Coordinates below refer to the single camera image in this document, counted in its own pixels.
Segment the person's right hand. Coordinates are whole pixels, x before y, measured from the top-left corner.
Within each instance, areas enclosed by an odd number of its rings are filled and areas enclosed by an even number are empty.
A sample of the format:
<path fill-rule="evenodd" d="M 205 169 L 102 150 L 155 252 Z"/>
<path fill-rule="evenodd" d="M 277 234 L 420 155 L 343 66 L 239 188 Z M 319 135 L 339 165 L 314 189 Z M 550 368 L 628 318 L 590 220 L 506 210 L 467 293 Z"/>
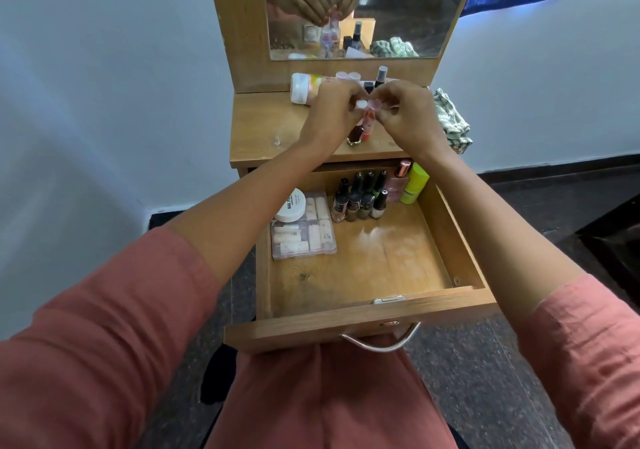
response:
<path fill-rule="evenodd" d="M 428 88 L 406 81 L 399 113 L 376 117 L 396 145 L 422 165 L 455 156 L 438 121 L 433 94 Z"/>

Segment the person's left hand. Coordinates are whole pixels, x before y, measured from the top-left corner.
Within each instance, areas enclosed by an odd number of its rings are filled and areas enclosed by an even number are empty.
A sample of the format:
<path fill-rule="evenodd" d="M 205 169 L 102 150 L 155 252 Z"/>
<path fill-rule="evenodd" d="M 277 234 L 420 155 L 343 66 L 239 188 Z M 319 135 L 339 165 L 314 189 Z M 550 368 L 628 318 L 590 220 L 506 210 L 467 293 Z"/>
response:
<path fill-rule="evenodd" d="M 298 143 L 319 162 L 327 161 L 346 140 L 362 115 L 333 115 L 323 112 L 323 85 L 310 106 Z"/>

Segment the small red liquid bottle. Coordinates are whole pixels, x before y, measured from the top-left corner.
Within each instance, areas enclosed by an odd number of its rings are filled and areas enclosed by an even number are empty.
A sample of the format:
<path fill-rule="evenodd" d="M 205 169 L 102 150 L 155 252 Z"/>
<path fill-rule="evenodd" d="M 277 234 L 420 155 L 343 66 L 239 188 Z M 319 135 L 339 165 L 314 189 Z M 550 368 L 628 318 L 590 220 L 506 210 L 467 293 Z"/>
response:
<path fill-rule="evenodd" d="M 368 100 L 360 125 L 363 128 L 362 141 L 368 141 L 376 122 L 376 114 L 381 109 L 381 100 Z"/>

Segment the person's left forearm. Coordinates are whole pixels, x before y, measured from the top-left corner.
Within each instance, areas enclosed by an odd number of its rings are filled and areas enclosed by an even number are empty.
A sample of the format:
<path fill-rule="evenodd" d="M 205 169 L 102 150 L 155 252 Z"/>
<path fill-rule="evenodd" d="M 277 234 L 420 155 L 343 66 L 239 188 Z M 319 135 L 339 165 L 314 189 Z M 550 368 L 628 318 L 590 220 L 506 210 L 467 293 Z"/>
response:
<path fill-rule="evenodd" d="M 226 284 L 298 183 L 340 145 L 319 136 L 291 147 L 231 186 L 165 224 L 192 245 L 221 285 Z"/>

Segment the person's right forearm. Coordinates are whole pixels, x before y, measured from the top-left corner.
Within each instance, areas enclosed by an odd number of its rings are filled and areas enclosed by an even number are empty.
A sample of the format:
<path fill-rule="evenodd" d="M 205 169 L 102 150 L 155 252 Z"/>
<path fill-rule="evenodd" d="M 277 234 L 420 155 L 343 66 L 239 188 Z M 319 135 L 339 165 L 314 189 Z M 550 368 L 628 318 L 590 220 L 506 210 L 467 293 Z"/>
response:
<path fill-rule="evenodd" d="M 411 155 L 441 190 L 510 326 L 586 272 L 548 241 L 447 145 L 412 143 Z"/>

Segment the white lotion bottle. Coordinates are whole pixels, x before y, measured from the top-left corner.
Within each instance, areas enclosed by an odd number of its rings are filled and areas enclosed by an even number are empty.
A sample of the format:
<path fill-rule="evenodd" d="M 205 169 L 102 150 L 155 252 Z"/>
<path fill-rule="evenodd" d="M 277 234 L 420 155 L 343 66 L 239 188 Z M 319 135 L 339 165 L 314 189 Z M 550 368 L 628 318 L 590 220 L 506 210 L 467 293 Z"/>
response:
<path fill-rule="evenodd" d="M 336 82 L 336 76 L 324 76 L 310 73 L 293 73 L 290 83 L 290 99 L 293 104 L 311 106 L 319 88 L 324 82 Z"/>

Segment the green white checked cloth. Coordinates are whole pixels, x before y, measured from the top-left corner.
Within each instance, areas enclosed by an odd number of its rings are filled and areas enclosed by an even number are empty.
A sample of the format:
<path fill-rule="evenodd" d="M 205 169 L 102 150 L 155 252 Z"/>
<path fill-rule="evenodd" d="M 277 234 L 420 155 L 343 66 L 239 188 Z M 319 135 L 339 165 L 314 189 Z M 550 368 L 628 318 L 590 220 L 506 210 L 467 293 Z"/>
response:
<path fill-rule="evenodd" d="M 449 96 L 438 88 L 433 93 L 436 115 L 449 146 L 459 155 L 473 143 L 469 137 L 470 126 L 458 112 Z"/>

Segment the dressing table mirror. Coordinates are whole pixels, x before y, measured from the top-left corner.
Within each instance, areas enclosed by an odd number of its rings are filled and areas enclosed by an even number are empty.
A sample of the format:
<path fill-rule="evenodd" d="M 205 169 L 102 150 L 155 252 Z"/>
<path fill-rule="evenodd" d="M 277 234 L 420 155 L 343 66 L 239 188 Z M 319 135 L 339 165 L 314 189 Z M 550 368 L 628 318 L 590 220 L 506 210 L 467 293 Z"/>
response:
<path fill-rule="evenodd" d="M 465 1 L 266 0 L 270 58 L 434 58 Z"/>

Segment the pink perfume bottle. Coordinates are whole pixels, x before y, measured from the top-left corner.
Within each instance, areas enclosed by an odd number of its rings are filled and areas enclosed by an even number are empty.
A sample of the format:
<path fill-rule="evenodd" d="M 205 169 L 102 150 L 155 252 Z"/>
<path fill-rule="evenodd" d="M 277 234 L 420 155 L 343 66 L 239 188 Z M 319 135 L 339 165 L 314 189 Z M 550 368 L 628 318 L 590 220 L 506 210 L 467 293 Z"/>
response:
<path fill-rule="evenodd" d="M 387 189 L 387 202 L 393 203 L 398 202 L 402 194 L 404 193 L 404 189 L 406 188 L 406 184 L 409 180 L 409 172 L 412 167 L 412 161 L 408 159 L 401 160 L 397 165 L 393 174 L 389 174 L 387 177 L 387 181 L 385 183 L 385 188 Z"/>

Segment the yellow green bottle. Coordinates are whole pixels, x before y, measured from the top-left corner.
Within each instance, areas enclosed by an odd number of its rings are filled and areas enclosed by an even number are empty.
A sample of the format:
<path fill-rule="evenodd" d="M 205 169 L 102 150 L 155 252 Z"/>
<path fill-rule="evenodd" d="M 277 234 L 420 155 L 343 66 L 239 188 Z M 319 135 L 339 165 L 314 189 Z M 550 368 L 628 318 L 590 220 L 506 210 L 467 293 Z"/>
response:
<path fill-rule="evenodd" d="M 411 205 L 417 201 L 420 193 L 426 186 L 430 176 L 416 161 L 412 163 L 411 170 L 408 173 L 408 181 L 399 198 L 399 201 L 405 205 Z"/>

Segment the wooden dressing table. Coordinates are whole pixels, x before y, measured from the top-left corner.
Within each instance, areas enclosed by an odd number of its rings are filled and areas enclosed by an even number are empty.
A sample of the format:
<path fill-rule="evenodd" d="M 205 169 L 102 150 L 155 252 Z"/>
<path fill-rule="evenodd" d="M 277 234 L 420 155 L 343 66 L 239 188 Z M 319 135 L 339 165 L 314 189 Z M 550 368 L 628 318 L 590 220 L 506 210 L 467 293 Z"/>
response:
<path fill-rule="evenodd" d="M 276 61 L 269 54 L 266 5 L 262 0 L 214 3 L 235 89 L 229 161 L 240 177 L 286 150 L 298 138 L 308 106 L 294 105 L 289 98 L 293 73 L 334 75 L 338 71 L 354 71 L 363 79 L 372 80 L 379 66 L 386 65 L 391 79 L 429 86 L 455 28 L 434 58 Z"/>

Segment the group of nail polish bottles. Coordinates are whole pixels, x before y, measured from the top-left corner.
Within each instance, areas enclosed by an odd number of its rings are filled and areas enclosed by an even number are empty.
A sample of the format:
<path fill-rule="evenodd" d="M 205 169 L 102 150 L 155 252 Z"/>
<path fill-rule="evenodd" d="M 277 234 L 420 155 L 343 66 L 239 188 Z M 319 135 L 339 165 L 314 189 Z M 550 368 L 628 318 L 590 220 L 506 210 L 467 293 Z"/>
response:
<path fill-rule="evenodd" d="M 356 171 L 341 178 L 330 209 L 332 221 L 380 219 L 390 202 L 387 182 L 387 170 Z"/>

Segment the white round jar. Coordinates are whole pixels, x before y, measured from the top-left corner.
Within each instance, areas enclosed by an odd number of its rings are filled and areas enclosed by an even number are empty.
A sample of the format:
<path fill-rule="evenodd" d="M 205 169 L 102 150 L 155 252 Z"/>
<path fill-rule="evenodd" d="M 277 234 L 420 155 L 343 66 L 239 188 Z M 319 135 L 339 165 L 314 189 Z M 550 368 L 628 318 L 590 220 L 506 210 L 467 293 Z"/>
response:
<path fill-rule="evenodd" d="M 305 215 L 306 208 L 307 200 L 304 193 L 295 188 L 280 210 L 276 212 L 274 219 L 281 223 L 296 222 Z"/>

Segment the wooden drawer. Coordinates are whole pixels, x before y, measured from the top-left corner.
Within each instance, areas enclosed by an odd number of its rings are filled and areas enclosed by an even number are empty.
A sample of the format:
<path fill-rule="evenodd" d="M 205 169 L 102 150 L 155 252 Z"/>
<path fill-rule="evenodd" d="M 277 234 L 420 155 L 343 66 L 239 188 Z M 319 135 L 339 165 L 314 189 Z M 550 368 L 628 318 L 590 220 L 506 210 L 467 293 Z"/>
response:
<path fill-rule="evenodd" d="M 256 320 L 224 342 L 261 353 L 345 341 L 388 346 L 413 324 L 459 323 L 499 311 L 472 250 L 432 181 L 411 205 L 380 219 L 333 224 L 337 252 L 274 260 L 265 227 L 255 244 Z M 405 300 L 373 305 L 376 298 Z"/>

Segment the salmon pink garment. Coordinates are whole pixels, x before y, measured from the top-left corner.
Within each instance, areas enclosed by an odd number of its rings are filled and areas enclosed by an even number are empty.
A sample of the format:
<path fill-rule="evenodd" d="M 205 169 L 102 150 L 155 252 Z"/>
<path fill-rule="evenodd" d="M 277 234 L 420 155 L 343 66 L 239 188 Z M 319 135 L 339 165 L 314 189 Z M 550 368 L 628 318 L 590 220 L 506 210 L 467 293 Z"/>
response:
<path fill-rule="evenodd" d="M 132 449 L 221 284 L 161 227 L 0 342 L 0 449 Z M 640 449 L 640 316 L 592 275 L 517 330 L 581 449 Z M 248 356 L 207 449 L 456 449 L 408 355 L 346 342 Z"/>

